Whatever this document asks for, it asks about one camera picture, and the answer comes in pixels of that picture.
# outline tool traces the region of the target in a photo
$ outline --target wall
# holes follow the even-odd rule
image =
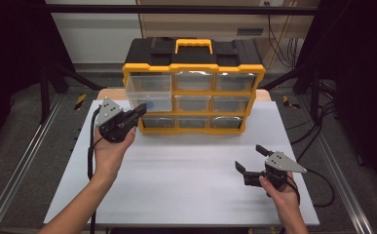
[[[135,5],[134,0],[46,0],[48,4]],[[52,13],[74,64],[122,63],[133,38],[140,38],[137,14]]]

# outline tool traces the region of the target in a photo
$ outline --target storage organizer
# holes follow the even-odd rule
[[[134,39],[123,67],[146,134],[240,134],[264,77],[252,40]]]

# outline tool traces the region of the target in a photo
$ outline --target white tabletop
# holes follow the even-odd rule
[[[129,109],[127,101],[117,101]],[[49,222],[88,183],[87,151],[95,100],[79,135],[57,193],[44,220]],[[118,179],[97,209],[96,222],[108,226],[194,227],[280,224],[271,198],[260,187],[244,185],[235,169],[261,172],[261,144],[295,159],[276,103],[257,101],[245,132],[235,136],[143,135],[137,132]],[[307,225],[319,219],[300,174],[294,174]]]

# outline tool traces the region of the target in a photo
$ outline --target gray floor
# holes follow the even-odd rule
[[[110,87],[122,85],[117,77],[106,75],[102,75],[102,77],[101,85]],[[70,84],[71,88],[68,94],[63,95],[63,101],[54,122],[0,223],[2,231],[5,228],[38,229],[42,226],[45,214],[69,160],[71,149],[75,145],[75,137],[79,135],[89,106],[97,95],[97,92],[80,84],[75,82]],[[39,126],[39,92],[39,86],[34,85],[13,96],[12,111],[0,132],[0,194]],[[86,94],[87,97],[82,108],[74,110],[77,98],[81,94]],[[278,104],[284,127],[287,129],[307,122],[308,118],[302,108],[283,106],[283,94],[281,88],[271,92],[272,99]],[[288,98],[293,104],[301,104],[298,103],[299,99],[306,97],[296,98],[291,95]],[[327,102],[329,102],[327,97],[320,97],[320,103],[326,104]],[[377,175],[372,169],[358,165],[357,153],[340,121],[335,118],[336,115],[337,113],[324,117],[321,133],[343,169],[374,233],[377,233]],[[298,128],[288,130],[290,141],[303,136],[310,128],[310,123],[306,123]],[[293,145],[295,155],[302,152],[312,136]],[[317,141],[305,153],[300,163],[332,180]],[[330,198],[330,190],[326,183],[313,174],[307,174],[304,178],[313,201],[316,204],[327,202]],[[357,233],[338,193],[331,206],[316,208],[316,211],[320,219],[320,226],[310,227],[312,233]],[[254,232],[271,233],[271,230],[270,228],[256,228]]]

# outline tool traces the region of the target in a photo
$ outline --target yellow handle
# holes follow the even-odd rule
[[[178,54],[178,47],[208,47],[209,53],[212,54],[212,44],[209,39],[177,39],[175,53]]]

